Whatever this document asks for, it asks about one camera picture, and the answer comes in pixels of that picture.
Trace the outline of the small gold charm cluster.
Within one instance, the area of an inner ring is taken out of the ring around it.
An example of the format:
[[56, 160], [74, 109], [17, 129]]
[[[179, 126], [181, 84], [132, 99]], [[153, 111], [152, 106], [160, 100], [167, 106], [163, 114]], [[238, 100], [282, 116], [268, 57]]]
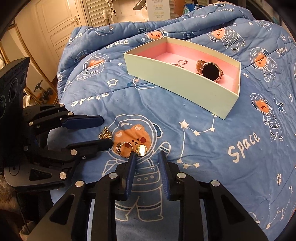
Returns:
[[98, 138], [103, 139], [112, 139], [112, 132], [109, 131], [108, 127], [105, 126], [102, 131], [99, 133]]

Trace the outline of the cream panelled door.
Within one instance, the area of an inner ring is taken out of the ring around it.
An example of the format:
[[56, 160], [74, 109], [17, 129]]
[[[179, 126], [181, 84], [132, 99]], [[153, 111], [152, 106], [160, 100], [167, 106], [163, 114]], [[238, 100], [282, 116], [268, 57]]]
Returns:
[[57, 70], [72, 31], [86, 24], [81, 1], [29, 1], [15, 18], [20, 34], [44, 70]]

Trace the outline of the white leather strap watch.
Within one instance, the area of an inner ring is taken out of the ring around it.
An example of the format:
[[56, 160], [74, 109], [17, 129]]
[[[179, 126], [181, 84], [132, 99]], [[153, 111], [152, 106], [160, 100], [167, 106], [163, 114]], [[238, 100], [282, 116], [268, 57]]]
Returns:
[[224, 75], [216, 63], [198, 60], [196, 64], [197, 73], [213, 82], [219, 82]]

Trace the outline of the blue space bear quilt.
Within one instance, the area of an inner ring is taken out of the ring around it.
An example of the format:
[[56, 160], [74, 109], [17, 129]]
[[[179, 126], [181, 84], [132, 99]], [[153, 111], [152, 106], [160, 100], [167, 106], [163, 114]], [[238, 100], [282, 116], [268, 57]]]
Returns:
[[[200, 44], [241, 64], [240, 96], [222, 120], [161, 87], [131, 76], [124, 53], [154, 39]], [[179, 204], [165, 197], [158, 154], [196, 180], [220, 181], [275, 240], [295, 212], [295, 41], [245, 8], [215, 3], [179, 18], [77, 27], [57, 72], [60, 103], [101, 115], [115, 149], [82, 161], [72, 182], [98, 181], [144, 141], [132, 192], [115, 204], [118, 240], [177, 240]]]

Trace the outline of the white tall cardboard box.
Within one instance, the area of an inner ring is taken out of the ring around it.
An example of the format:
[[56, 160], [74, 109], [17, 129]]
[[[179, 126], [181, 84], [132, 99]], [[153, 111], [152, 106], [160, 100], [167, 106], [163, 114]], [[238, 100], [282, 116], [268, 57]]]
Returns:
[[149, 21], [166, 21], [171, 19], [169, 0], [147, 0]]

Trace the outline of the pink lined jewelry box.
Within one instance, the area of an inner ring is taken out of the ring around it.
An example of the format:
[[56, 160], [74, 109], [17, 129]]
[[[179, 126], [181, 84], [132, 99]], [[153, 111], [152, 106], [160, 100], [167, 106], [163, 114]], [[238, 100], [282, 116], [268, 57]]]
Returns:
[[[124, 57], [129, 75], [184, 97], [223, 120], [239, 98], [240, 62], [211, 48], [165, 37], [133, 48]], [[224, 73], [220, 81], [199, 75], [198, 60], [216, 63]]]

